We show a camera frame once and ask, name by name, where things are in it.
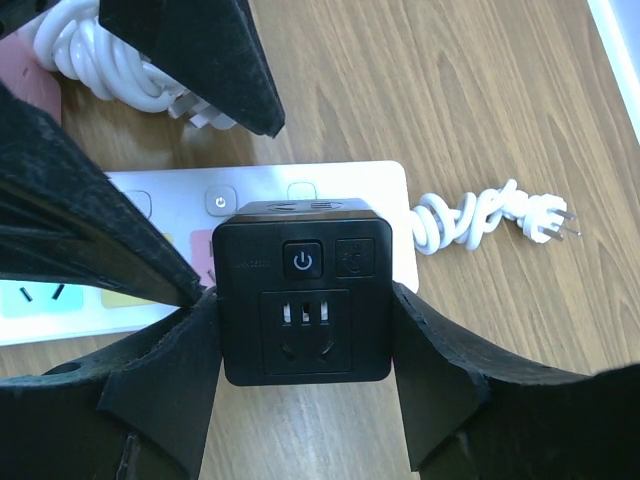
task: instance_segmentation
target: pink object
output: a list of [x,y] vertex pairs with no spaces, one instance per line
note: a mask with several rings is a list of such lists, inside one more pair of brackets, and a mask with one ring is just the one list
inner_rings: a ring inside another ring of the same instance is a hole
[[213,267],[213,230],[198,230],[191,233],[191,267],[200,275],[200,284],[210,288],[215,283]]
[[60,123],[60,85],[36,63],[16,34],[0,40],[0,80],[16,97],[48,112]]

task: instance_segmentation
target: yellow label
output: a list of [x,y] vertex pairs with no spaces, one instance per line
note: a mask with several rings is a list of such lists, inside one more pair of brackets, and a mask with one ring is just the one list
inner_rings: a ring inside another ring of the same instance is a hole
[[[171,234],[165,233],[164,238],[169,240],[169,242],[173,245],[173,237],[171,236]],[[142,298],[112,292],[111,290],[102,290],[101,294],[102,306],[104,308],[139,307],[141,305],[151,305],[155,303],[149,300],[144,300]]]

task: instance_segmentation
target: white button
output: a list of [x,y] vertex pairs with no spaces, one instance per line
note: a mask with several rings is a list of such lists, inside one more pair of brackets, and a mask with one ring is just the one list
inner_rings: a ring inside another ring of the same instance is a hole
[[236,211],[236,192],[226,185],[209,187],[205,195],[205,205],[209,215],[213,217],[228,217]]
[[123,193],[147,219],[151,218],[151,196],[147,192],[130,190]]
[[287,196],[289,200],[315,200],[318,198],[316,187],[306,182],[292,183],[289,185]]

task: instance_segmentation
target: power plug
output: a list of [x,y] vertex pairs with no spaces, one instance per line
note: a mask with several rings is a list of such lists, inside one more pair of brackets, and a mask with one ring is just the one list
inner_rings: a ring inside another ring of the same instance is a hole
[[216,228],[212,243],[231,383],[389,374],[392,230],[366,203],[251,203]]
[[501,189],[487,188],[480,195],[467,192],[456,208],[449,208],[435,193],[426,193],[410,214],[416,249],[433,255],[452,242],[475,250],[485,233],[493,232],[502,218],[514,221],[536,243],[564,240],[564,232],[582,233],[566,222],[576,220],[567,202],[557,195],[531,195],[518,190],[514,179]]

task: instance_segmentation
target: socket holes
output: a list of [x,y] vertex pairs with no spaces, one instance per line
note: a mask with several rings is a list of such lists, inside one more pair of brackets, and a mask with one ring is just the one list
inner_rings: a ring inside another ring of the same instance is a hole
[[331,340],[327,342],[327,346],[322,349],[322,352],[320,352],[320,360],[322,360],[323,362],[329,360],[329,356],[333,352],[334,345],[335,343],[333,343]]
[[312,210],[336,210],[341,207],[342,207],[342,204],[340,202],[312,202],[311,203]]
[[53,295],[51,296],[51,298],[54,300],[57,300],[58,298],[60,298],[60,294],[62,293],[62,290],[64,290],[64,285],[63,284],[58,285],[58,288],[56,288],[56,291],[53,292]]
[[320,303],[320,323],[323,325],[329,324],[329,304],[327,302]]
[[295,203],[276,203],[269,205],[269,210],[273,212],[294,212],[297,209]]
[[311,325],[311,304],[309,302],[302,304],[302,325]]
[[291,351],[291,348],[289,348],[289,345],[287,345],[286,343],[280,344],[280,351],[284,355],[284,358],[286,358],[290,362],[293,362],[296,359],[295,354]]
[[287,303],[284,307],[282,307],[282,319],[284,320],[285,326],[291,325],[291,304]]
[[27,292],[27,289],[22,287],[20,289],[20,293],[22,293],[22,295],[24,295],[24,298],[27,302],[31,303],[33,302],[33,297],[31,295],[29,295],[29,292]]
[[[211,257],[211,264],[213,265],[213,240],[209,240],[209,256]],[[213,271],[213,268],[207,270],[207,276],[214,284],[216,283],[216,272]]]

